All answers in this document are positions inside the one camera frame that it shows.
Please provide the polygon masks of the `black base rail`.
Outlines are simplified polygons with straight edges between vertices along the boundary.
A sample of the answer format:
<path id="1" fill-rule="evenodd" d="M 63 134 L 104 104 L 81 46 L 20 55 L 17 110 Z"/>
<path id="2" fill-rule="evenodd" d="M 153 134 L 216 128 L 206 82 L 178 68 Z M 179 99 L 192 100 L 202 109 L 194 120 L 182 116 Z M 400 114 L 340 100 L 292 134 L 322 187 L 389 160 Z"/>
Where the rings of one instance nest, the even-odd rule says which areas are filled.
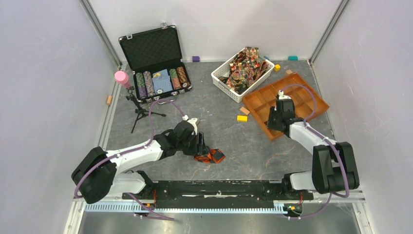
<path id="1" fill-rule="evenodd" d="M 156 208 L 271 208 L 274 201 L 309 201 L 310 192 L 286 189 L 271 180 L 160 180 L 134 194 L 154 200 Z"/>

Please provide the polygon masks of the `small brown cube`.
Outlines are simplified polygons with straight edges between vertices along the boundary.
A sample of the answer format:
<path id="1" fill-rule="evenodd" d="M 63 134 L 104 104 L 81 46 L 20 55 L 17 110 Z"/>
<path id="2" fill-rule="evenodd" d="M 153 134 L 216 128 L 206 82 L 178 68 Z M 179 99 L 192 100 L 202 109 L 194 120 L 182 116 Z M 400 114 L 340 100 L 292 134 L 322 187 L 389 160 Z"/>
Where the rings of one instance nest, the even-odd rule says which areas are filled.
<path id="1" fill-rule="evenodd" d="M 288 69 L 288 70 L 285 71 L 285 75 L 286 75 L 286 76 L 291 75 L 292 73 L 293 73 L 293 72 L 292 72 L 292 70 L 290 70 L 290 69 Z"/>

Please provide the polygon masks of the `black poker chip case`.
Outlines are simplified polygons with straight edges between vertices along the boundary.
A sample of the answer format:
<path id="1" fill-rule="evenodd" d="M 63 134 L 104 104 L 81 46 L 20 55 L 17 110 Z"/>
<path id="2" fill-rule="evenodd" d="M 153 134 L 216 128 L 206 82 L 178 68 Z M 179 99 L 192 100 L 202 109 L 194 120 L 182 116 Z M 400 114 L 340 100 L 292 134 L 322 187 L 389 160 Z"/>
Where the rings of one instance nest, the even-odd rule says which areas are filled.
<path id="1" fill-rule="evenodd" d="M 175 25 L 121 36 L 118 42 L 133 72 L 133 82 L 138 102 L 148 103 L 192 90 L 193 85 L 183 63 L 178 29 Z M 154 96 L 141 97 L 138 90 L 138 78 L 136 77 L 138 73 L 150 72 L 153 74 L 165 69 L 169 71 L 179 67 L 183 69 L 187 78 L 185 86 L 162 93 L 155 90 Z"/>

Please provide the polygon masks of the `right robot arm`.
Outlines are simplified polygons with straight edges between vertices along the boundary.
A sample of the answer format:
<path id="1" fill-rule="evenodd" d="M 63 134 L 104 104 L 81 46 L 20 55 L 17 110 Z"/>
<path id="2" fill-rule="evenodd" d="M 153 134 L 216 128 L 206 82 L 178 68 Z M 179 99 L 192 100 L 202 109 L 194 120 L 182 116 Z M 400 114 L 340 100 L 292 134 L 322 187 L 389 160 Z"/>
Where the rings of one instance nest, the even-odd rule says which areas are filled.
<path id="1" fill-rule="evenodd" d="M 276 105 L 270 109 L 267 127 L 282 132 L 312 155 L 310 171 L 284 175 L 281 186 L 284 197 L 294 199 L 302 190 L 347 197 L 350 190 L 359 187 L 352 145 L 332 140 L 303 118 L 296 117 L 292 99 L 276 100 Z"/>

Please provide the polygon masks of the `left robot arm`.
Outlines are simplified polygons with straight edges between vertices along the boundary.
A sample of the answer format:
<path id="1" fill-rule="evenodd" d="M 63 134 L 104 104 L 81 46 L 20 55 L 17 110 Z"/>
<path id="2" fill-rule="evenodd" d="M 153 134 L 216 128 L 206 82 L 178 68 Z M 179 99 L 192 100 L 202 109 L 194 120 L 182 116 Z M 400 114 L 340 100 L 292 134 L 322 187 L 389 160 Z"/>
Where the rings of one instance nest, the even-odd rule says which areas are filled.
<path id="1" fill-rule="evenodd" d="M 118 193 L 137 194 L 145 199 L 152 195 L 153 185 L 142 173 L 127 173 L 128 170 L 174 156 L 177 152 L 200 162 L 212 162 L 213 149 L 205 144 L 204 134 L 197 130 L 194 121 L 182 120 L 174 129 L 124 149 L 92 148 L 72 172 L 71 178 L 76 185 L 74 196 L 85 199 L 88 204 Z"/>

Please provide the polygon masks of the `wooden compartment tray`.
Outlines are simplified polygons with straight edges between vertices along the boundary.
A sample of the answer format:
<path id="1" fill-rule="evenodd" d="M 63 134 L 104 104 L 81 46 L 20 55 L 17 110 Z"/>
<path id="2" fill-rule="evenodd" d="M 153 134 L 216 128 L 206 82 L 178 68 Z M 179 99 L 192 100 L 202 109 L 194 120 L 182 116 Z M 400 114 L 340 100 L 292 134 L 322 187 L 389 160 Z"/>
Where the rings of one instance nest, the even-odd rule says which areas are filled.
<path id="1" fill-rule="evenodd" d="M 292 98 L 297 117 L 309 117 L 308 120 L 312 120 L 329 109 L 329 105 L 297 73 L 292 73 L 279 81 L 273 82 L 263 88 L 251 92 L 243 97 L 243 104 L 251 112 L 251 115 L 257 121 L 258 125 L 270 141 L 276 140 L 283 136 L 281 132 L 270 130 L 266 127 L 270 107 L 276 105 L 276 95 L 278 94 L 278 91 L 291 84 L 300 84 L 309 89 L 306 91 L 301 87 L 294 86 L 287 88 L 284 91 L 286 95 Z"/>

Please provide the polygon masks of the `brown wooden block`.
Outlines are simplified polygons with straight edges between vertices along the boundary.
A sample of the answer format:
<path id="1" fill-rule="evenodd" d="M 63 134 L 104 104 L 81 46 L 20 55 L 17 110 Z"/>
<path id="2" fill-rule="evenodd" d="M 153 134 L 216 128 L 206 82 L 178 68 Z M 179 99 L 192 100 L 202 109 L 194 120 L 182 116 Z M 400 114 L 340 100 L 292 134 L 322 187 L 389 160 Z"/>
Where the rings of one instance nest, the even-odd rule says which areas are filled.
<path id="1" fill-rule="evenodd" d="M 242 113 L 244 113 L 246 116 L 250 114 L 250 111 L 249 111 L 248 109 L 246 109 L 245 107 L 241 107 L 241 108 L 240 108 L 240 111 L 241 111 Z"/>

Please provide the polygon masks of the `orange navy striped tie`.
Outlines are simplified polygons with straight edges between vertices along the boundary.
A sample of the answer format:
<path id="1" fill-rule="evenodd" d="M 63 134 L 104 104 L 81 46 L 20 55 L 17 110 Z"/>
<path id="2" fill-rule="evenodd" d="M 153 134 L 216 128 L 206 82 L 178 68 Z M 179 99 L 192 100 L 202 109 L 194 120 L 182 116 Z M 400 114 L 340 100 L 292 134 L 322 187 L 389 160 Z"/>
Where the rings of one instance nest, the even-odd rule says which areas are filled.
<path id="1" fill-rule="evenodd" d="M 210 149 L 206 155 L 198 155 L 194 160 L 202 163 L 220 163 L 225 159 L 224 153 L 220 149 Z"/>

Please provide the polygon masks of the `patterned colourful ties pile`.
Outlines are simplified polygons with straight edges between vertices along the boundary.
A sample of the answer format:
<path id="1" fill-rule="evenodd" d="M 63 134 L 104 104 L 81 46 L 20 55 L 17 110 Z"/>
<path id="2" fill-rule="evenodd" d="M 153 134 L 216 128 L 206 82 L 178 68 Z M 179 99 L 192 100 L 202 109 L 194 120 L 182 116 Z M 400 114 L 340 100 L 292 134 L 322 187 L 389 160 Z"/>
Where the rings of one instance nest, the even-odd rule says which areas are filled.
<path id="1" fill-rule="evenodd" d="M 246 46 L 229 63 L 228 77 L 219 80 L 237 94 L 244 93 L 269 70 L 265 60 L 259 60 L 259 48 Z"/>

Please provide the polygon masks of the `pink microphone on tripod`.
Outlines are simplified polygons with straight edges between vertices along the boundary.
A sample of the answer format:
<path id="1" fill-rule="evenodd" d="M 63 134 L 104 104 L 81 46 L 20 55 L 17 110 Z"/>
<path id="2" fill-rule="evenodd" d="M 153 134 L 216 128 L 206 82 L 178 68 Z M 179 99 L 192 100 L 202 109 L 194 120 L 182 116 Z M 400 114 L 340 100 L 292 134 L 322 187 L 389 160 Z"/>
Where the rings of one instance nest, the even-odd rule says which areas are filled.
<path id="1" fill-rule="evenodd" d="M 126 88 L 128 92 L 128 95 L 126 95 L 126 99 L 132 101 L 136 106 L 135 113 L 137 114 L 137 117 L 134 121 L 134 125 L 131 130 L 131 133 L 133 133 L 137 122 L 144 117 L 148 117 L 149 111 L 140 106 L 136 96 L 133 94 L 134 87 L 131 85 L 129 81 L 129 76 L 126 72 L 121 71 L 121 70 L 115 72 L 114 79 L 118 84 Z"/>

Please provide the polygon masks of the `small yellow cube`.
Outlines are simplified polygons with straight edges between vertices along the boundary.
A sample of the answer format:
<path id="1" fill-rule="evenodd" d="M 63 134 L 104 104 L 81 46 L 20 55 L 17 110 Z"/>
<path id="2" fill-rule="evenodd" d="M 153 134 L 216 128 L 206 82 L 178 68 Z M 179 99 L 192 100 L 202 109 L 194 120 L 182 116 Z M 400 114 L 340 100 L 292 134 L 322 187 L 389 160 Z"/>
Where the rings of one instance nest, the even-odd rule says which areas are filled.
<path id="1" fill-rule="evenodd" d="M 281 69 L 281 66 L 279 64 L 274 65 L 274 70 L 277 72 Z"/>

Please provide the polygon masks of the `teal block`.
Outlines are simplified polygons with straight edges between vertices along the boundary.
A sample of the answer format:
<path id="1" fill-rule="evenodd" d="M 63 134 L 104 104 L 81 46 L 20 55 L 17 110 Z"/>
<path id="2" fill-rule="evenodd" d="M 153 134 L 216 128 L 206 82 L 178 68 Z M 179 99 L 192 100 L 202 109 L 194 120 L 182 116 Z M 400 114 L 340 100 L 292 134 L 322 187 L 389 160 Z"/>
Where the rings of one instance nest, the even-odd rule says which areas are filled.
<path id="1" fill-rule="evenodd" d="M 297 60 L 299 60 L 299 58 L 298 58 L 298 56 L 289 56 L 288 60 L 289 61 L 297 61 Z"/>

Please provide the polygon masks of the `white plastic basket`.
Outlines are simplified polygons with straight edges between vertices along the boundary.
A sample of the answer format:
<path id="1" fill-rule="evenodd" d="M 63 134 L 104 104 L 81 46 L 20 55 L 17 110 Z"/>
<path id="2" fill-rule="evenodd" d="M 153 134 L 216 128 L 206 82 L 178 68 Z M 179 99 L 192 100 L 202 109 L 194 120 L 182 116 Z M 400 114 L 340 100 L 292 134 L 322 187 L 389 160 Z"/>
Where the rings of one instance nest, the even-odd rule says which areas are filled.
<path id="1" fill-rule="evenodd" d="M 239 103 L 269 78 L 275 65 L 260 56 L 258 47 L 246 46 L 211 73 L 215 86 Z"/>

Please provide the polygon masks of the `yellow block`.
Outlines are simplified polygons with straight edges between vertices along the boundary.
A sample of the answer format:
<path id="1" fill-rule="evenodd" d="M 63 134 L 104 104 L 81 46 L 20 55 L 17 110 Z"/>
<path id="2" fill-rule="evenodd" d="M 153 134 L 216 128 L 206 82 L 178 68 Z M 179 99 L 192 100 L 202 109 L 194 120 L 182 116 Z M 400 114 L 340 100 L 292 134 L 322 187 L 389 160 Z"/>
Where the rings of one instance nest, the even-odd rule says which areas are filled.
<path id="1" fill-rule="evenodd" d="M 239 121 L 239 122 L 247 122 L 247 121 L 248 121 L 248 116 L 238 115 L 238 116 L 237 116 L 237 121 Z"/>

